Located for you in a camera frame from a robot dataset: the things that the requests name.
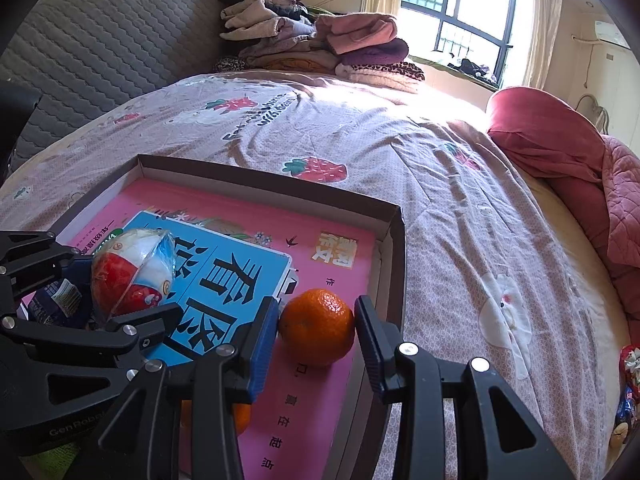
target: bed sheet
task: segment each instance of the bed sheet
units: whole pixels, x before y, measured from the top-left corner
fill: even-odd
[[[572,278],[588,306],[596,340],[596,359],[606,389],[607,433],[610,434],[622,387],[618,371],[620,350],[630,343],[625,313],[607,269],[574,216],[547,184],[518,170],[562,245],[571,265]],[[578,362],[590,358],[592,356],[576,357]],[[607,469],[617,456],[618,451],[609,449]]]
[[[487,357],[577,478],[599,479],[610,413],[593,316],[483,121],[477,108],[436,91],[412,96],[265,71],[196,76],[133,99],[25,164],[0,189],[0,228],[48,228],[137,153],[287,174],[397,203],[406,225],[404,338],[438,358]],[[394,407],[375,478],[390,477],[398,425]],[[449,409],[446,431],[447,477],[455,478]]]

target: quilted mattress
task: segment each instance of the quilted mattress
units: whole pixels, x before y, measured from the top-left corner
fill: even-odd
[[[218,0],[41,0],[0,57],[0,78],[43,94],[11,170],[133,97],[211,72],[220,10]]]

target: mandarin orange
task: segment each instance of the mandarin orange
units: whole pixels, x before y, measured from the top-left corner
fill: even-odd
[[[190,400],[183,400],[180,406],[180,424],[191,431],[192,407]],[[241,435],[249,426],[251,420],[250,404],[234,404],[234,420],[236,422],[236,434]]]
[[[353,312],[338,296],[312,288],[287,303],[278,331],[295,361],[321,367],[347,355],[355,322]]]

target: windowsill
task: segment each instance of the windowsill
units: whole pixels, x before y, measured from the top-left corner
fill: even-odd
[[[463,72],[459,72],[458,70],[454,70],[448,66],[444,66],[440,63],[436,63],[435,61],[430,61],[428,59],[423,59],[421,57],[418,56],[412,56],[411,54],[409,54],[409,59],[411,59],[412,61],[415,61],[416,63],[420,63],[423,65],[427,65],[430,66],[432,68],[435,68],[436,70],[442,70],[443,72],[447,72],[449,74],[451,74],[453,77],[457,77],[466,81],[469,81],[473,84],[476,84],[478,86],[481,86],[482,88],[485,88],[487,90],[489,90],[491,93],[495,93],[499,90],[499,88],[493,87],[487,83],[484,83],[482,81],[480,81],[479,79],[476,79],[475,77],[471,77]]]

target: strawberry print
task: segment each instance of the strawberry print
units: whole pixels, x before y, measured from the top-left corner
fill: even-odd
[[[258,103],[251,101],[247,96],[237,99],[218,99],[216,101],[212,101],[207,103],[205,106],[205,110],[210,110],[213,108],[214,110],[220,110],[222,108],[226,108],[222,114],[228,114],[229,112],[234,112],[239,110],[240,108],[252,108]]]
[[[118,124],[123,121],[130,121],[132,119],[135,119],[136,117],[140,117],[140,114],[139,113],[125,114],[122,117],[118,117],[115,121],[113,121],[113,124]]]
[[[282,172],[310,182],[340,182],[347,178],[347,167],[344,164],[334,164],[314,156],[285,162]]]
[[[465,152],[460,150],[460,148],[456,144],[454,144],[453,142],[445,142],[444,146],[447,151],[451,155],[453,155],[453,158],[455,158],[460,164],[471,168],[472,170],[480,171],[480,165]]]

